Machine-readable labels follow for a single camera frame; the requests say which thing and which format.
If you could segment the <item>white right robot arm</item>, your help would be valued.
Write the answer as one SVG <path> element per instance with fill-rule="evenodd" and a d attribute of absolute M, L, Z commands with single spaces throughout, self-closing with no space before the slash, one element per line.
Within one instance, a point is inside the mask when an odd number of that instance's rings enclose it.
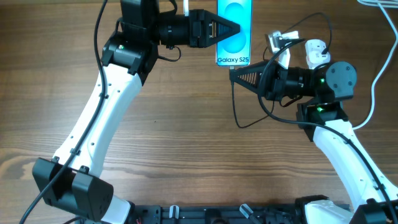
<path fill-rule="evenodd" d="M 354 95 L 356 69 L 348 62 L 314 69 L 284 68 L 266 60 L 231 69 L 229 79 L 257 95 L 264 112 L 281 123 L 295 124 L 328 158 L 342 181 L 353 211 L 334 205 L 320 195 L 296 201 L 302 223 L 397 223 L 397 187 L 371 159 L 354 133 L 342 102 Z M 289 97 L 297 105 L 296 119 L 282 119 L 264 105 Z"/>

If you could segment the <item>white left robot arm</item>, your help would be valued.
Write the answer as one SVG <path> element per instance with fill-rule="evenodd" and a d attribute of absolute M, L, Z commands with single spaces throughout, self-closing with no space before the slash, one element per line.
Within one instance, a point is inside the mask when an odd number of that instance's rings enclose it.
<path fill-rule="evenodd" d="M 38 199 L 93 223 L 132 223 L 135 206 L 101 179 L 109 144 L 159 59 L 158 47 L 206 48 L 241 30 L 204 9 L 160 12 L 157 1 L 122 0 L 122 16 L 95 50 L 96 86 L 69 137 L 51 159 L 36 160 Z"/>

